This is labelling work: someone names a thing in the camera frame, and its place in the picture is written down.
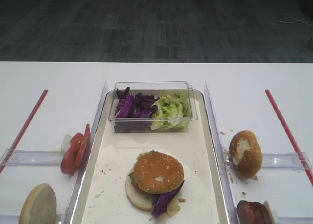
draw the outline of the gray carpet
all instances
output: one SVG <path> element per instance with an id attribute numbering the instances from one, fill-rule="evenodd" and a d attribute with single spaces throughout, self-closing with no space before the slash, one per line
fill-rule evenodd
<path id="1" fill-rule="evenodd" d="M 313 63 L 295 0 L 0 0 L 1 61 Z"/>

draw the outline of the toasted bun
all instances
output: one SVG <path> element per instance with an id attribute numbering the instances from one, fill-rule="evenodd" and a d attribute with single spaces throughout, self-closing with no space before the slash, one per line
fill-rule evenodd
<path id="1" fill-rule="evenodd" d="M 230 142 L 229 152 L 239 177 L 255 177 L 262 166 L 263 154 L 253 132 L 246 130 L 237 133 Z"/>
<path id="2" fill-rule="evenodd" d="M 170 192 L 184 180 L 179 161 L 167 154 L 150 152 L 141 156 L 134 165 L 134 180 L 138 187 L 151 194 Z"/>
<path id="3" fill-rule="evenodd" d="M 55 224 L 55 193 L 49 184 L 36 186 L 26 198 L 19 224 Z"/>
<path id="4" fill-rule="evenodd" d="M 130 202 L 134 206 L 142 210 L 148 211 L 153 210 L 153 203 L 155 201 L 156 196 L 137 191 L 132 185 L 132 180 L 130 179 L 129 176 L 126 176 L 125 189 Z"/>
<path id="5" fill-rule="evenodd" d="M 237 213 L 240 224 L 272 224 L 267 208 L 259 202 L 239 201 Z"/>

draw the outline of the red cabbage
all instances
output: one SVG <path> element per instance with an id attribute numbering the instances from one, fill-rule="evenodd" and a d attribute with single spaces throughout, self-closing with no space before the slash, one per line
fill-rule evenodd
<path id="1" fill-rule="evenodd" d="M 134 96 L 131 93 L 126 95 L 126 102 L 124 106 L 116 113 L 115 118 L 127 118 L 130 109 L 133 106 Z"/>
<path id="2" fill-rule="evenodd" d="M 155 97 L 153 95 L 143 95 L 142 93 L 138 93 L 135 95 L 135 98 L 138 98 L 138 99 L 154 99 Z"/>
<path id="3" fill-rule="evenodd" d="M 142 109 L 140 113 L 140 118 L 151 118 L 152 116 L 152 111 L 147 110 L 147 109 Z"/>
<path id="4" fill-rule="evenodd" d="M 117 94 L 117 98 L 118 99 L 123 99 L 123 98 L 126 98 L 128 92 L 129 92 L 130 88 L 127 87 L 126 89 L 124 89 L 124 91 L 122 90 L 116 90 L 116 94 Z"/>
<path id="5" fill-rule="evenodd" d="M 160 216 L 162 213 L 166 212 L 167 205 L 169 204 L 169 202 L 172 201 L 172 199 L 175 197 L 175 195 L 180 191 L 184 182 L 185 182 L 185 180 L 182 181 L 181 185 L 178 188 L 176 188 L 175 190 L 167 192 L 167 193 L 163 193 L 159 196 L 156 204 L 154 205 L 154 209 L 152 212 L 152 215 L 155 218 Z"/>
<path id="6" fill-rule="evenodd" d="M 130 88 L 117 90 L 117 103 L 115 118 L 152 118 L 152 114 L 157 111 L 157 106 L 153 105 L 159 98 L 153 95 L 136 94 L 134 97 L 129 93 Z M 149 131 L 152 121 L 140 122 L 116 122 L 114 129 L 116 132 Z"/>
<path id="7" fill-rule="evenodd" d="M 133 105 L 131 110 L 129 111 L 128 117 L 129 118 L 140 118 L 141 110 L 140 107 Z"/>

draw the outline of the red tomato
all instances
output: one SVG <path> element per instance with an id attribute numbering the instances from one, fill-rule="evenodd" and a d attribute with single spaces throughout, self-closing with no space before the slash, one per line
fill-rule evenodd
<path id="1" fill-rule="evenodd" d="M 70 141 L 70 148 L 65 153 L 61 162 L 61 172 L 64 174 L 75 174 L 76 169 L 81 165 L 84 152 L 90 137 L 89 124 L 86 125 L 85 134 L 77 133 Z"/>
<path id="2" fill-rule="evenodd" d="M 77 169 L 75 166 L 75 152 L 73 152 L 71 149 L 68 149 L 68 151 L 65 153 L 62 162 L 61 162 L 61 172 L 64 174 L 70 174 L 73 175 Z"/>
<path id="3" fill-rule="evenodd" d="M 83 139 L 84 139 L 84 136 L 82 133 L 75 134 L 74 137 L 72 137 L 72 139 L 70 140 L 70 147 L 74 147 L 75 151 L 78 151 L 81 141 Z"/>
<path id="4" fill-rule="evenodd" d="M 75 159 L 75 165 L 77 167 L 81 165 L 89 137 L 90 137 L 90 127 L 89 127 L 89 124 L 87 124 L 86 129 L 85 129 L 84 139 L 82 140 L 80 144 L 80 148 Z"/>

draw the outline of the red stick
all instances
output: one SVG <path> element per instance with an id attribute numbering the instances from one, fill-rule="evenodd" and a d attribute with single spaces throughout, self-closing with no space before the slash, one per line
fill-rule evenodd
<path id="1" fill-rule="evenodd" d="M 34 115 L 36 114 L 38 108 L 40 107 L 41 103 L 43 102 L 45 96 L 47 95 L 48 90 L 44 90 L 42 95 L 40 96 L 40 98 L 38 99 L 38 102 L 36 103 L 35 107 L 33 108 L 33 110 L 31 111 L 30 115 L 28 116 L 26 122 L 24 123 L 21 131 L 19 132 L 18 136 L 16 137 L 16 139 L 14 140 L 9 153 L 7 154 L 6 158 L 4 159 L 3 165 L 0 166 L 0 173 L 2 172 L 2 170 L 4 169 L 6 163 L 8 162 L 8 160 L 10 159 L 12 153 L 14 152 L 15 148 L 17 147 L 18 143 L 20 142 L 21 138 L 23 137 L 29 123 L 31 122 L 31 120 L 33 119 Z"/>
<path id="2" fill-rule="evenodd" d="M 277 104 L 275 103 L 275 100 L 274 100 L 273 96 L 270 94 L 269 90 L 265 90 L 265 93 L 268 96 L 268 99 L 269 99 L 270 103 L 272 104 L 272 106 L 273 106 L 273 108 L 274 108 L 274 110 L 275 110 L 275 112 L 276 112 L 276 114 L 277 114 L 277 116 L 278 116 L 278 118 L 280 120 L 280 123 L 284 127 L 284 130 L 285 130 L 285 132 L 286 132 L 286 134 L 287 134 L 287 136 L 288 136 L 288 138 L 289 138 L 289 140 L 290 140 L 290 142 L 291 142 L 295 152 L 300 153 L 301 152 L 300 147 L 298 146 L 296 140 L 294 139 L 294 137 L 293 137 L 293 135 L 292 135 L 292 133 L 291 133 L 291 131 L 290 131 L 290 129 L 289 129 L 289 127 L 288 127 L 284 117 L 283 117 L 283 115 L 281 114 Z M 308 168 L 307 162 L 302 157 L 302 155 L 300 155 L 300 161 L 302 162 L 304 168 Z M 307 173 L 308 178 L 309 178 L 311 184 L 313 185 L 312 170 L 311 169 L 305 169 L 305 172 Z"/>

